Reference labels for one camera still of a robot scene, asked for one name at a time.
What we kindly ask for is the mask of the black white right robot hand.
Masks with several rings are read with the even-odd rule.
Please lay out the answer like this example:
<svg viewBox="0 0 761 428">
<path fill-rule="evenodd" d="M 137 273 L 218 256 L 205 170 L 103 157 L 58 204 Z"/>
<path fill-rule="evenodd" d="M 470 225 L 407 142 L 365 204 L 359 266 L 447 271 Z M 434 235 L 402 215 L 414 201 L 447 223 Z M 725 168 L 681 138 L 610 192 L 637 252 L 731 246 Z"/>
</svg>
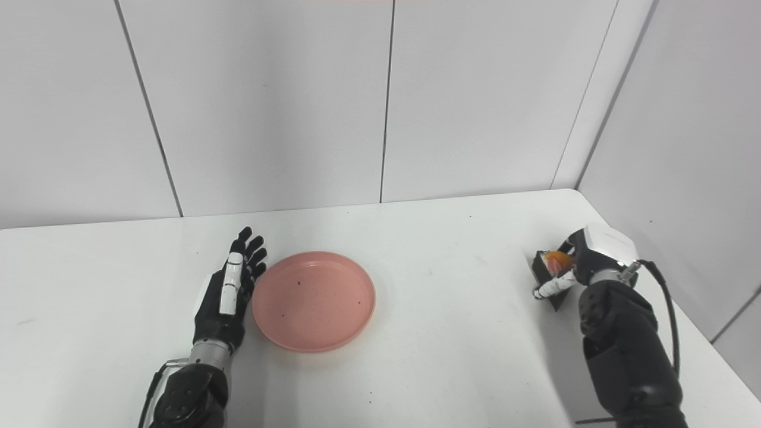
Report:
<svg viewBox="0 0 761 428">
<path fill-rule="evenodd" d="M 561 304 L 575 285 L 589 287 L 603 280 L 635 285 L 639 270 L 635 244 L 603 223 L 574 231 L 556 250 L 539 250 L 531 270 L 537 285 L 533 298 Z"/>
</svg>

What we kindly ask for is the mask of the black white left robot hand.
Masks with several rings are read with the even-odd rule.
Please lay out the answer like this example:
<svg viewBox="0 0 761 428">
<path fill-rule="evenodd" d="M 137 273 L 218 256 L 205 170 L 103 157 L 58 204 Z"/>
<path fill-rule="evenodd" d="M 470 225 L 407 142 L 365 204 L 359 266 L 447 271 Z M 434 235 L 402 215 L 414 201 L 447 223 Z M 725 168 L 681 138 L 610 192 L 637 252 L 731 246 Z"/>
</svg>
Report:
<svg viewBox="0 0 761 428">
<path fill-rule="evenodd" d="M 253 234 L 249 226 L 240 230 L 223 267 L 207 283 L 194 317 L 194 343 L 212 339 L 225 344 L 231 354 L 240 347 L 245 334 L 244 315 L 255 283 L 267 269 L 264 238 Z"/>
</svg>

